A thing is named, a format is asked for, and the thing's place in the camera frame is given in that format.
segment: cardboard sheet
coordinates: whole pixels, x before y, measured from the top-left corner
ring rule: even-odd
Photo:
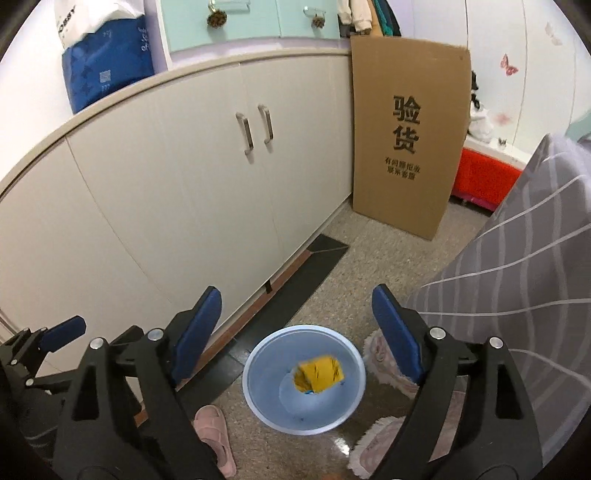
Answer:
[[[354,37],[353,209],[432,239],[466,138],[472,74],[467,48]]]

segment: qr code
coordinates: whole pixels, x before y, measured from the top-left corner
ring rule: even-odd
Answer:
[[[99,73],[99,82],[105,83],[111,81],[111,71],[105,70],[104,72]]]

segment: blue plastic bowl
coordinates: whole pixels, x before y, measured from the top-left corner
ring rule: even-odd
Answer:
[[[334,356],[345,379],[322,393],[302,393],[293,383],[299,362]],[[365,390],[365,366],[344,336],[324,327],[297,325],[279,330],[252,351],[242,376],[246,402],[269,427],[292,435],[316,435],[343,423]]]

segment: door handle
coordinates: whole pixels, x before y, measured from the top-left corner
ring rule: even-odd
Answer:
[[[265,119],[267,120],[267,131],[269,133],[269,137],[265,139],[265,145],[273,140],[273,124],[271,123],[271,113],[269,109],[265,105],[259,105],[259,110],[261,113],[265,114]]]
[[[244,154],[248,155],[255,148],[255,146],[252,143],[251,127],[250,125],[248,125],[248,118],[246,118],[243,114],[236,113],[236,118],[238,118],[238,120],[242,122],[244,132],[246,133],[246,141],[248,142],[248,148],[244,151]]]

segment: hanging clothes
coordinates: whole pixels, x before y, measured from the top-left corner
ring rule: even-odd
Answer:
[[[398,25],[398,20],[396,20],[396,15],[394,15],[392,7],[390,7],[388,0],[384,0],[384,3],[386,4],[385,6],[387,10],[387,12],[384,11],[384,14],[390,18],[390,23],[392,24],[392,36],[402,37],[402,34],[400,33],[400,25]]]
[[[375,11],[374,3],[372,0],[367,0],[369,10],[371,11],[371,33],[370,37],[383,37],[382,28],[379,26],[378,14]]]
[[[372,17],[367,0],[337,0],[337,12],[343,25],[352,23],[356,32],[370,32]]]
[[[380,0],[374,0],[375,11],[378,14],[379,26],[382,29],[384,37],[392,37],[392,25],[388,25],[388,19],[384,15]]]

